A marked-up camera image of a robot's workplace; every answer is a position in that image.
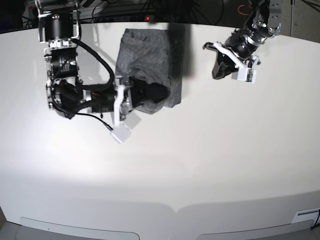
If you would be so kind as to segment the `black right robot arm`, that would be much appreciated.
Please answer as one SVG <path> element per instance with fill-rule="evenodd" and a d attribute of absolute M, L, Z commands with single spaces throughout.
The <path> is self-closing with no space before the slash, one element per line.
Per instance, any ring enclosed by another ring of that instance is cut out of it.
<path fill-rule="evenodd" d="M 72 119 L 85 116 L 100 121 L 118 142 L 131 134 L 124 125 L 127 115 L 146 101 L 159 103 L 169 96 L 163 84 L 147 83 L 129 76 L 116 75 L 100 55 L 82 42 L 80 4 L 77 0 L 37 0 L 38 39 L 46 43 L 44 60 L 48 107 L 58 115 Z M 77 48 L 91 54 L 109 73 L 101 84 L 84 84 L 79 75 Z"/>

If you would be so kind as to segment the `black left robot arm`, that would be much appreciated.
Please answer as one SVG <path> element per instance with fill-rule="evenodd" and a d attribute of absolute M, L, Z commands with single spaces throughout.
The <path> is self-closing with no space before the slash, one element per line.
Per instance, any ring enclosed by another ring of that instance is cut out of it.
<path fill-rule="evenodd" d="M 228 75 L 241 82 L 254 83 L 257 66 L 261 64 L 255 51 L 267 39 L 277 36 L 281 28 L 281 0 L 251 0 L 243 26 L 236 28 L 225 41 L 206 42 L 203 49 L 216 52 L 212 78 L 221 80 Z"/>

